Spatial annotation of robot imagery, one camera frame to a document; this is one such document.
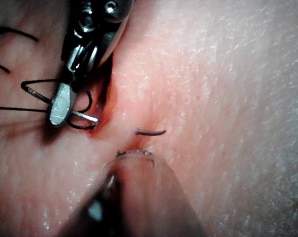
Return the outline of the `left arm needle driver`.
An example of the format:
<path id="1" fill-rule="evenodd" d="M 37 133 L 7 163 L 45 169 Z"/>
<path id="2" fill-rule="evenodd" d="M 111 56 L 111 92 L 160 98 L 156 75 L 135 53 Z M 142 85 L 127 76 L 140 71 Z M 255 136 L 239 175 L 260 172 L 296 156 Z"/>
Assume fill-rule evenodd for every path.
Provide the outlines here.
<path id="1" fill-rule="evenodd" d="M 132 155 L 132 154 L 141 154 L 141 155 L 147 155 L 147 156 L 151 156 L 153 155 L 152 152 L 146 150 L 146 149 L 137 149 L 137 150 L 128 150 L 128 151 L 124 151 L 124 152 L 120 152 L 118 151 L 116 154 L 116 157 L 120 157 L 120 156 L 124 156 L 124 155 Z"/>

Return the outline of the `right arm needle driver jaw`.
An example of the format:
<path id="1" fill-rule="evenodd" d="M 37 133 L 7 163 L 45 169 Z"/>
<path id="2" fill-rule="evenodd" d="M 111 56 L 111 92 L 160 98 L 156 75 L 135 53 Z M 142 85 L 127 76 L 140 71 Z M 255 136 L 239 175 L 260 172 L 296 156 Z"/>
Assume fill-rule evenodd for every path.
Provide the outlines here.
<path id="1" fill-rule="evenodd" d="M 62 126 L 72 111 L 77 96 L 72 88 L 74 79 L 73 72 L 62 71 L 48 109 L 48 123 L 52 127 Z"/>

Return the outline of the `right arm needle driver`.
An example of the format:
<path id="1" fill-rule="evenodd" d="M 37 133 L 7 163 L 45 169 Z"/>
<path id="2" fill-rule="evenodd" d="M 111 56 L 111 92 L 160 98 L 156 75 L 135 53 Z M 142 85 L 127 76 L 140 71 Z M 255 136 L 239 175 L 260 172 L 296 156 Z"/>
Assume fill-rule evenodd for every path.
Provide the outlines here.
<path id="1" fill-rule="evenodd" d="M 102 65 L 117 45 L 133 0 L 73 0 L 61 59 L 81 76 Z"/>

